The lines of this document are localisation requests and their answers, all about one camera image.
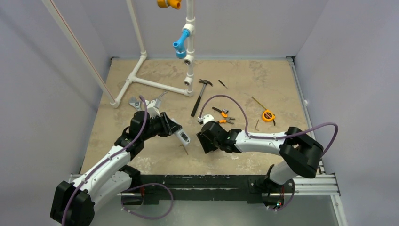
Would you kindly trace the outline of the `blue pipe fitting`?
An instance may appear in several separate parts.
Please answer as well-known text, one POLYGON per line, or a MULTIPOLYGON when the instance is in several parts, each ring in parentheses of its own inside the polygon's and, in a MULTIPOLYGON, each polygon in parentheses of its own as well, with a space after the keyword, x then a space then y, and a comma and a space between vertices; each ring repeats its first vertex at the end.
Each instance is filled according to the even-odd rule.
POLYGON ((175 49, 177 58, 184 59, 186 57, 187 53, 186 53, 186 48, 184 46, 184 42, 190 35, 191 33, 189 30, 183 29, 179 39, 173 43, 173 47, 175 49))

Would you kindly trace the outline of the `orange pipe fitting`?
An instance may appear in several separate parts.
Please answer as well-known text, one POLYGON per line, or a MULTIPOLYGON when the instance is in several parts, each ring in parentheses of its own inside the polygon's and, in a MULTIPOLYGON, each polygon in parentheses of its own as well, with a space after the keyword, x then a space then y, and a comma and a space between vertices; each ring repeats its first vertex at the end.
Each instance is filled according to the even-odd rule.
POLYGON ((181 8, 181 0, 157 0, 157 5, 160 8, 172 7, 179 10, 181 8))

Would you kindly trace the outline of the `brown hex key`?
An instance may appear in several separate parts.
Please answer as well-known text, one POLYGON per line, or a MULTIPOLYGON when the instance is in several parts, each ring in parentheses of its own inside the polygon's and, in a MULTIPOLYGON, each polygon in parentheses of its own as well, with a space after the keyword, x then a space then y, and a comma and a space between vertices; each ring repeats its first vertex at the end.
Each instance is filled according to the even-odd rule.
POLYGON ((187 149, 186 149, 186 147, 185 147, 184 145, 179 145, 179 147, 182 147, 183 150, 184 150, 184 152, 185 152, 187 155, 189 155, 189 154, 188 154, 188 151, 187 151, 187 149))

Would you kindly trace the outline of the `orange tape measure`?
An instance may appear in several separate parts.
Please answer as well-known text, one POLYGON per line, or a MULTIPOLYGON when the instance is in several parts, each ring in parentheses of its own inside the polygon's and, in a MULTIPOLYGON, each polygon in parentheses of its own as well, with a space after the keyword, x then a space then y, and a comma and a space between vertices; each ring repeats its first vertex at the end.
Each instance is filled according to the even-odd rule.
POLYGON ((263 109, 262 120, 264 122, 272 122, 274 126, 276 126, 275 114, 273 114, 268 108, 266 108, 263 104, 261 104, 255 97, 251 97, 254 101, 256 101, 263 109))

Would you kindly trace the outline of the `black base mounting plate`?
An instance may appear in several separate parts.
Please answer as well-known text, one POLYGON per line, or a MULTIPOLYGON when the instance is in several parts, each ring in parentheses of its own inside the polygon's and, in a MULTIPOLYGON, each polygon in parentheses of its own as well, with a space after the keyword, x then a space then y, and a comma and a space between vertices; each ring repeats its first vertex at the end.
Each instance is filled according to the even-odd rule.
POLYGON ((290 169, 270 166, 266 175, 141 175, 124 166, 131 182, 127 192, 133 198, 122 198, 124 204, 156 205, 160 201, 233 201, 248 204, 284 205, 284 193, 292 192, 296 174, 290 169))

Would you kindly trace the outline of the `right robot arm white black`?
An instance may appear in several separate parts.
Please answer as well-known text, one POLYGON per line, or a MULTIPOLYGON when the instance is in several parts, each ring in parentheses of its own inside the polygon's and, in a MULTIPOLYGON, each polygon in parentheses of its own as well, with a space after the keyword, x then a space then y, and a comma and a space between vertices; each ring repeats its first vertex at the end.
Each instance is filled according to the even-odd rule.
POLYGON ((220 149, 226 153, 259 152, 282 157, 264 179, 265 188, 277 191, 296 176, 315 178, 324 148, 297 127, 280 133, 246 133, 241 129, 226 131, 219 123, 207 122, 197 138, 205 153, 220 149))

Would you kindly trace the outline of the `orange handled pliers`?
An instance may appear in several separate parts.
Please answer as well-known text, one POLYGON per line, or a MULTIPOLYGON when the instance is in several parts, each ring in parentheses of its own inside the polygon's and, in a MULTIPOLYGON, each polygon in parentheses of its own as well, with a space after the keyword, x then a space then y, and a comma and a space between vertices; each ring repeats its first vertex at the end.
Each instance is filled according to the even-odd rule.
POLYGON ((234 124, 233 121, 235 120, 235 118, 228 116, 229 111, 227 109, 219 109, 216 107, 212 107, 212 109, 219 112, 223 117, 223 119, 219 120, 217 123, 219 123, 219 124, 223 124, 223 123, 234 124))

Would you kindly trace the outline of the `black handled hammer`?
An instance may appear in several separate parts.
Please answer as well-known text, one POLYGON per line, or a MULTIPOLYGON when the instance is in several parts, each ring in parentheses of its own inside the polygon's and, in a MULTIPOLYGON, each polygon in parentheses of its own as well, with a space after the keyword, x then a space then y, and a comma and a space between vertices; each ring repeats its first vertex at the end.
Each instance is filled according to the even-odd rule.
POLYGON ((206 86, 207 86, 207 85, 210 85, 211 87, 213 86, 212 82, 210 82, 209 80, 202 80, 202 79, 200 79, 200 80, 199 80, 199 83, 203 84, 203 87, 202 87, 201 92, 200 92, 200 94, 199 94, 199 96, 198 96, 198 98, 197 98, 197 100, 196 100, 196 103, 195 103, 193 109, 192 109, 192 112, 191 112, 191 114, 190 114, 191 117, 194 117, 195 114, 196 114, 196 112, 197 112, 197 109, 198 109, 199 104, 200 104, 200 102, 201 102, 201 99, 202 99, 203 93, 204 93, 204 91, 205 91, 205 89, 206 89, 206 86))

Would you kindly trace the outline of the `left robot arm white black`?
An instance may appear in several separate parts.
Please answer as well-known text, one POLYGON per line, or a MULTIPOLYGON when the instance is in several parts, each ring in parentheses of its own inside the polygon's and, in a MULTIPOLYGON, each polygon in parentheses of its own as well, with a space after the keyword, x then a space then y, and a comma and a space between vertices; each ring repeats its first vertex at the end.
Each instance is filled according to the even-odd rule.
POLYGON ((151 116, 138 111, 109 152, 91 169, 72 182, 62 181, 55 190, 50 217, 63 226, 88 226, 96 211, 121 191, 140 188, 140 172, 128 166, 144 148, 146 140, 175 135, 187 146, 190 138, 183 127, 161 112, 151 116))

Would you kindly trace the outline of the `aluminium rail frame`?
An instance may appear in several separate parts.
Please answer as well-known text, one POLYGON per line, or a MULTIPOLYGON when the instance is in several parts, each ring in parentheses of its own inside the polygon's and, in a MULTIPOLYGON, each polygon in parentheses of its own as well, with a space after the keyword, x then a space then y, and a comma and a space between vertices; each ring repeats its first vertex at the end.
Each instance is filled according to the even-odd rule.
MULTIPOLYGON (((145 100, 143 101, 143 104, 144 104, 144 108, 142 109, 142 111, 147 112, 147 106, 146 106, 145 100)), ((246 133, 250 133, 247 129, 242 129, 242 130, 244 130, 246 133)), ((310 133, 313 132, 313 129, 307 129, 307 130, 301 130, 301 131, 305 132, 307 135, 310 136, 310 133)), ((325 148, 325 147, 323 147, 323 148, 324 148, 324 151, 323 151, 322 157, 327 152, 327 148, 325 148)), ((315 178, 304 178, 301 176, 294 177, 294 179, 293 179, 294 180, 294 185, 293 185, 294 190, 289 193, 288 192, 284 193, 284 205, 280 206, 280 207, 276 207, 276 206, 272 206, 272 205, 267 205, 267 206, 264 205, 266 207, 266 209, 274 211, 274 212, 283 210, 292 201, 294 195, 296 195, 296 194, 298 194, 298 195, 328 195, 328 196, 338 195, 339 188, 337 185, 336 178, 332 175, 327 175, 327 174, 323 173, 321 171, 321 168, 322 168, 322 164, 321 164, 321 160, 320 160, 315 178)), ((135 194, 127 192, 127 190, 117 193, 112 198, 114 198, 116 196, 120 197, 122 210, 126 211, 126 212, 128 211, 128 207, 133 204, 124 204, 122 201, 122 198, 133 198, 134 201, 137 200, 135 197, 135 194)))

